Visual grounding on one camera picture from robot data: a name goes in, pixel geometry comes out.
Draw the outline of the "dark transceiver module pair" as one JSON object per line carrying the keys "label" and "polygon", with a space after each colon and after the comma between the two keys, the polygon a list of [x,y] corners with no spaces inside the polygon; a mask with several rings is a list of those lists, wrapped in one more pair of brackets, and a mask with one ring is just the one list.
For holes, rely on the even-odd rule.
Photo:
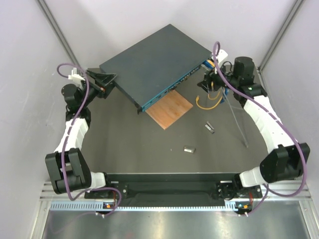
{"label": "dark transceiver module pair", "polygon": [[205,127],[210,131],[211,134],[215,133],[214,127],[210,124],[210,122],[206,122]]}

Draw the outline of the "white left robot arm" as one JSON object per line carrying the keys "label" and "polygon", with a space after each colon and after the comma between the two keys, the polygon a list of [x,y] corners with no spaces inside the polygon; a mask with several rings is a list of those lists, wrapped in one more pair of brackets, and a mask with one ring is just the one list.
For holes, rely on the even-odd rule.
{"label": "white left robot arm", "polygon": [[53,153],[46,155],[45,164],[56,194],[77,190],[95,189],[101,197],[109,197],[113,185],[107,182],[105,173],[90,171],[81,152],[82,143],[91,124],[88,105],[95,98],[106,98],[113,90],[117,74],[86,71],[94,82],[86,81],[74,68],[65,85],[62,96],[66,102],[66,129]]}

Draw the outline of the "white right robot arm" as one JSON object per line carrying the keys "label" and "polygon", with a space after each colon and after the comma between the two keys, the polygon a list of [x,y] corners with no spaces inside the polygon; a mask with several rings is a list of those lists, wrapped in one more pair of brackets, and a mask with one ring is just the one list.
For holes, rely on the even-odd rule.
{"label": "white right robot arm", "polygon": [[206,60],[204,66],[208,70],[198,86],[208,93],[219,89],[232,90],[234,98],[258,128],[268,152],[259,166],[234,177],[234,194],[244,197],[253,186],[302,176],[310,148],[306,143],[298,143],[283,129],[265,89],[254,81],[253,60],[250,57],[237,57],[230,68],[225,64],[225,60]]}

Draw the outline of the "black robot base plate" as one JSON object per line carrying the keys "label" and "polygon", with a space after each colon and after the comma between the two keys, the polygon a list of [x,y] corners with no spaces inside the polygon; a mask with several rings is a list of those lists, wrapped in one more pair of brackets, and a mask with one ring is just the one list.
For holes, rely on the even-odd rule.
{"label": "black robot base plate", "polygon": [[223,206],[226,200],[261,199],[260,186],[239,187],[234,173],[149,173],[107,175],[121,193],[94,191],[85,199],[121,199],[122,207]]}

